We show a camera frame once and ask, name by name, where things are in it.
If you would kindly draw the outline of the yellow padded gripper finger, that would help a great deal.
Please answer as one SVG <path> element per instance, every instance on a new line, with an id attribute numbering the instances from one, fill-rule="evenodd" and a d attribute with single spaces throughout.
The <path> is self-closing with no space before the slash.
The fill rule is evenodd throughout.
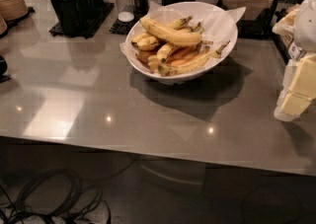
<path id="1" fill-rule="evenodd" d="M 290 59 L 285 67 L 283 86 L 291 93 L 316 98 L 316 54 L 299 61 Z"/>
<path id="2" fill-rule="evenodd" d="M 281 121 L 294 121 L 300 118 L 310 105 L 310 98 L 281 91 L 276 102 L 274 116 Z"/>

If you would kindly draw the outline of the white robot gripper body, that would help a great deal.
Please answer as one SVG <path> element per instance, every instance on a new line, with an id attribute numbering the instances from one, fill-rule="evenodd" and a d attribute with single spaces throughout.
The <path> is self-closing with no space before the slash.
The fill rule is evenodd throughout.
<path id="1" fill-rule="evenodd" d="M 273 32 L 280 36 L 293 37 L 288 54 L 299 60 L 308 52 L 316 51 L 316 0 L 303 0 L 273 26 Z"/>

